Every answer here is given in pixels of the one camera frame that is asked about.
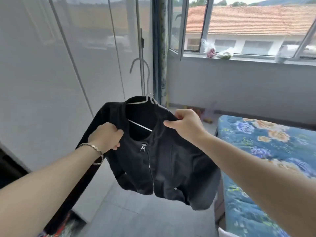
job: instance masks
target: floor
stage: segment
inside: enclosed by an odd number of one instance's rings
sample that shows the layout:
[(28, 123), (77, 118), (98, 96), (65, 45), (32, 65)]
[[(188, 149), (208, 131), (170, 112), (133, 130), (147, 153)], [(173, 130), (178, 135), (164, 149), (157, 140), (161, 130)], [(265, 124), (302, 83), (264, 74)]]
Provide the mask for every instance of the floor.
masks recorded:
[[(215, 134), (217, 120), (204, 126)], [(115, 182), (80, 237), (216, 237), (214, 204), (194, 211), (179, 201), (123, 190)]]

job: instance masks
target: person's left hand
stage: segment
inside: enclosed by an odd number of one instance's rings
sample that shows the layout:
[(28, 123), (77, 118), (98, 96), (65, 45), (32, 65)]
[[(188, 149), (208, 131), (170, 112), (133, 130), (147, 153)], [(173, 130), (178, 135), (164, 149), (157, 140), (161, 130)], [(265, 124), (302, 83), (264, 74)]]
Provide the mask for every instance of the person's left hand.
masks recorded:
[(119, 140), (124, 132), (116, 129), (115, 125), (106, 122), (97, 127), (88, 138), (88, 143), (95, 145), (102, 153), (109, 149), (117, 150), (120, 147)]

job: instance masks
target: blue curtain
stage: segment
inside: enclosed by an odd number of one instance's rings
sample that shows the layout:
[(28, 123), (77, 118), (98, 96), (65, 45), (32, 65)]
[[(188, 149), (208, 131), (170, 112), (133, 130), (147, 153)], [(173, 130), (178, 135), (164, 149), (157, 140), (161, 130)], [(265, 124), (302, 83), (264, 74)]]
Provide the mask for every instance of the blue curtain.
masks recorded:
[(153, 0), (153, 80), (154, 98), (168, 106), (167, 52), (168, 52), (168, 0)]

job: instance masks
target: floral bedsheet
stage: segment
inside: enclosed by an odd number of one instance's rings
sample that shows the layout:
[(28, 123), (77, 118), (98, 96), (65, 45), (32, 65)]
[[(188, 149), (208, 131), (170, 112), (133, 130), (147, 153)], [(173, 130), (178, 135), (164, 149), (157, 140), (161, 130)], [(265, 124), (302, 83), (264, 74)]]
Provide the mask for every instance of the floral bedsheet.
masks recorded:
[[(316, 178), (315, 131), (223, 115), (218, 137), (271, 164)], [(226, 231), (240, 237), (289, 236), (225, 173), (223, 185)]]

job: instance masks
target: forearm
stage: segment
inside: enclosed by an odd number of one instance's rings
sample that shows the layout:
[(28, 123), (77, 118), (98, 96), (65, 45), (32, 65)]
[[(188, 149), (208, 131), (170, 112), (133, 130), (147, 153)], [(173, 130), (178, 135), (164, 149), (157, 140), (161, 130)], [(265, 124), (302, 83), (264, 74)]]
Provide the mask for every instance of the forearm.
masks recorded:
[(316, 182), (208, 133), (193, 142), (291, 236), (315, 236)]
[(93, 148), (82, 146), (1, 189), (2, 235), (34, 237), (41, 232), (99, 156)]

